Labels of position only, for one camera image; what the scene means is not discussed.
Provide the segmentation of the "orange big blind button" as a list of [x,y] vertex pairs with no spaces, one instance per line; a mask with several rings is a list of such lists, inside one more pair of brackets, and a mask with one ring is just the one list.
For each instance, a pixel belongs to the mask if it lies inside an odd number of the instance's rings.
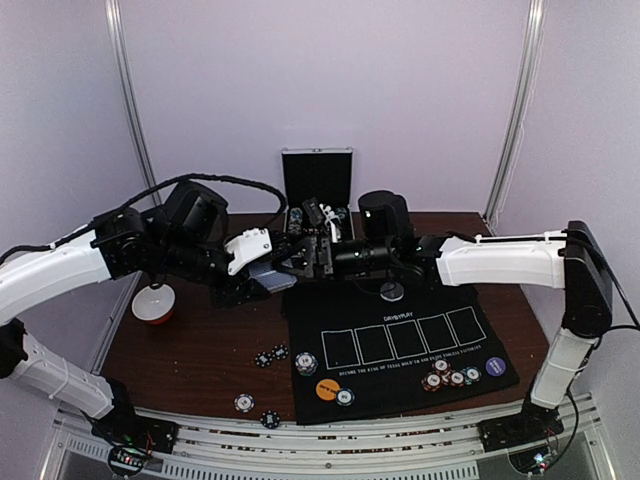
[[334,401],[340,389],[341,387],[336,380],[325,378],[316,384],[315,392],[323,401]]

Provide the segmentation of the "small chip stack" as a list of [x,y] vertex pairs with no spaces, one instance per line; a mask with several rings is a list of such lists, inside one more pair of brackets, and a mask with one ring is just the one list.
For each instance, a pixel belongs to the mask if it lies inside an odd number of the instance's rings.
[[302,376],[312,376],[318,367],[316,357],[310,352],[301,352],[295,357],[295,368]]

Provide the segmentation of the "grey playing card deck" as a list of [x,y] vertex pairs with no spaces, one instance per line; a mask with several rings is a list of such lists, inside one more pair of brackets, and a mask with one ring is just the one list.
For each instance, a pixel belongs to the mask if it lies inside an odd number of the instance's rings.
[[270,293],[293,287],[298,279],[289,273],[277,271],[270,263],[254,262],[248,266],[250,276]]

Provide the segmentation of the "aluminium poker case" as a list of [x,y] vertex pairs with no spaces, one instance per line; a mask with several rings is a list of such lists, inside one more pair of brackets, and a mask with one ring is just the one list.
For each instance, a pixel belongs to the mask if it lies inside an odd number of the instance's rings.
[[[300,207],[307,199],[316,198],[338,214],[342,225],[342,239],[352,240],[354,228],[350,210],[353,149],[314,148],[283,149],[281,151],[285,194],[288,208],[284,227],[287,231],[289,210]],[[302,235],[316,233],[304,212]]]

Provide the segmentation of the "blue green fifty chip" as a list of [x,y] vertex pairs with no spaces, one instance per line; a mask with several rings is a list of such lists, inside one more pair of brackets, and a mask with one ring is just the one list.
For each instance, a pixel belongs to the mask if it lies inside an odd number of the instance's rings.
[[339,406],[351,406],[355,401],[355,394],[349,388],[341,388],[336,392],[335,401]]

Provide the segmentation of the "white red bowl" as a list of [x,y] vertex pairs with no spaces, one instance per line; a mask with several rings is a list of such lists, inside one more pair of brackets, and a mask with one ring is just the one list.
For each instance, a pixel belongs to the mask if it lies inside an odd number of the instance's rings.
[[134,317],[148,325],[158,325],[171,318],[174,312],[175,292],[169,285],[141,289],[133,298]]

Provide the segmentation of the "black white chip right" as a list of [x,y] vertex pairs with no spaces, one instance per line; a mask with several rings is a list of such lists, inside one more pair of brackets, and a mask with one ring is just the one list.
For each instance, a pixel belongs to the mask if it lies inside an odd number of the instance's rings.
[[276,345],[271,350],[275,360],[285,360],[289,357],[289,348],[285,344]]

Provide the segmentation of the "purple small blind button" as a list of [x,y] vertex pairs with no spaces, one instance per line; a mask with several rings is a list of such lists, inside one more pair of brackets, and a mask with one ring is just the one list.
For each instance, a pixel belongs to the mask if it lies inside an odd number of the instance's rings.
[[485,362],[485,370],[492,377],[500,377],[507,371],[507,365],[501,357],[491,357]]

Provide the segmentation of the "black white chip on rail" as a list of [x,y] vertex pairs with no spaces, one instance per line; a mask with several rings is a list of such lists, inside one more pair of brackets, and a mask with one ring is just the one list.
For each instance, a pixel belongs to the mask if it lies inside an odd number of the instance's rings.
[[281,424],[281,416],[277,411],[266,410],[261,414],[260,422],[264,428],[276,429]]

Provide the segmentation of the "black white chip left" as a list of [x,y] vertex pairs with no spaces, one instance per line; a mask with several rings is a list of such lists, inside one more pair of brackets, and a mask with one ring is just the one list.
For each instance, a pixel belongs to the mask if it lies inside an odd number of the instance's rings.
[[255,364],[260,368],[269,367],[273,362],[273,356],[270,352],[259,352],[254,358]]

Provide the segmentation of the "right aluminium frame post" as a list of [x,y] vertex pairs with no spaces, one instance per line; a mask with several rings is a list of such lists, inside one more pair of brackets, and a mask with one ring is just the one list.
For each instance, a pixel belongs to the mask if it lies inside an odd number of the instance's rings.
[[545,9],[546,1],[533,0],[529,2],[516,89],[501,147],[498,167],[483,215],[485,223],[491,230],[495,230],[498,226],[499,215],[506,204],[508,191],[515,173],[519,149],[524,136],[524,120],[534,89],[539,63]]

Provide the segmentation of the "chips row in case left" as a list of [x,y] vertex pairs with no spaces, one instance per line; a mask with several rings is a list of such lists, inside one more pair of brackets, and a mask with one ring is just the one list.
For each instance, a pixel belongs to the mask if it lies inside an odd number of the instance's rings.
[[289,210],[287,231],[290,235],[299,236],[302,234],[304,221],[304,211],[300,207]]

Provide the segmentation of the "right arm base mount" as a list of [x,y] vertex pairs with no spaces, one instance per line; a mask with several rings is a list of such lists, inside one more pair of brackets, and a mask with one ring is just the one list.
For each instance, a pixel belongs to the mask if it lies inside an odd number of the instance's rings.
[[558,435],[564,425],[558,416],[541,418],[519,413],[478,424],[485,452],[507,449],[509,463],[519,473],[541,475],[560,453]]

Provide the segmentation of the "aluminium frame rail front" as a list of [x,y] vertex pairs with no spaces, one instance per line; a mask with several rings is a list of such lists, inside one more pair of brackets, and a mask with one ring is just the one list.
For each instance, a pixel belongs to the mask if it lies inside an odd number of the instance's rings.
[[600,414],[588,394],[562,402],[565,432],[487,451],[477,425],[514,414],[520,401],[430,415],[275,430],[256,420],[142,409],[178,426],[174,449],[156,452],[139,479],[521,479],[520,455],[549,448],[562,457],[544,479],[615,479]]

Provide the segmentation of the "black orange hundred chip stack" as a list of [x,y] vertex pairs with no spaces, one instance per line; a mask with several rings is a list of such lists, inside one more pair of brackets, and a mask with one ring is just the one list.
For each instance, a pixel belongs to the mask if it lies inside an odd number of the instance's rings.
[[460,371],[453,371],[448,376],[448,384],[452,387],[463,387],[466,384],[466,377]]

